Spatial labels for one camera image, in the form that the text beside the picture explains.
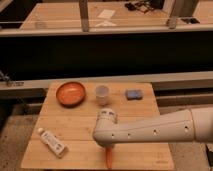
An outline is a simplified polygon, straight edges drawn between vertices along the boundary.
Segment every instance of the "metal frame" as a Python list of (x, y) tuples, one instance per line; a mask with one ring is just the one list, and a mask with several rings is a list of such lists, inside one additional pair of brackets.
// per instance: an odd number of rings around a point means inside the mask
[(155, 91), (200, 89), (213, 88), (213, 71), (14, 81), (11, 86), (8, 86), (5, 82), (0, 82), (0, 97), (2, 99), (44, 97), (46, 90), (52, 82), (68, 81), (150, 82)]
[(184, 17), (186, 13), (190, 15), (193, 14), (198, 1), (199, 0), (175, 0), (172, 13), (167, 24), (165, 23), (165, 26), (90, 28), (88, 2), (87, 0), (79, 0), (81, 28), (38, 30), (0, 29), (0, 37), (212, 31), (213, 24), (177, 25), (179, 17)]

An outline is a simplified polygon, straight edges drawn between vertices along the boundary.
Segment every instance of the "blue sponge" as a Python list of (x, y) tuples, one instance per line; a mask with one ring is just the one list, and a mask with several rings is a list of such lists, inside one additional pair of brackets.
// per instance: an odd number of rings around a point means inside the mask
[(126, 95), (127, 100), (143, 99), (143, 93), (141, 90), (126, 90), (125, 95)]

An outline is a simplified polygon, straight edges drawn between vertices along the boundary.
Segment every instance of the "floor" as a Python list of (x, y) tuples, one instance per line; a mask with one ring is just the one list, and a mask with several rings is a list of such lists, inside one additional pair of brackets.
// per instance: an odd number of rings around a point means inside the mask
[[(43, 0), (44, 3), (57, 3), (57, 2), (76, 2), (76, 0)], [(212, 0), (200, 0), (196, 10), (194, 11), (194, 17), (199, 20), (200, 23), (202, 24), (213, 24), (213, 1)]]
[[(179, 107), (162, 107), (161, 114), (179, 110)], [(20, 169), (27, 142), (38, 115), (12, 115), (0, 136), (0, 170), (29, 171)], [(176, 171), (209, 171), (204, 144), (170, 143)]]

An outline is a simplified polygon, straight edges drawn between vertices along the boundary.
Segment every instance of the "gray floor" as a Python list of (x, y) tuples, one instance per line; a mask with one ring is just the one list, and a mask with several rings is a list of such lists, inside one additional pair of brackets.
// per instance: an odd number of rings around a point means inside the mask
[[(177, 110), (177, 108), (160, 109), (162, 114), (171, 110)], [(0, 171), (23, 171), (20, 169), (21, 160), (37, 118), (38, 115), (12, 115), (9, 117), (0, 137)], [(170, 149), (176, 171), (211, 170), (203, 144), (171, 143)]]

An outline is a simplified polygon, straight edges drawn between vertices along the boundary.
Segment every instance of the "black panel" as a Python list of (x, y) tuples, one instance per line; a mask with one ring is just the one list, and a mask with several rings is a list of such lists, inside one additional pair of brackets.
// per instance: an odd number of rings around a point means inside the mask
[(213, 32), (0, 38), (12, 79), (213, 70)]
[(2, 100), (0, 99), (0, 133), (1, 130), (12, 112), (13, 100)]

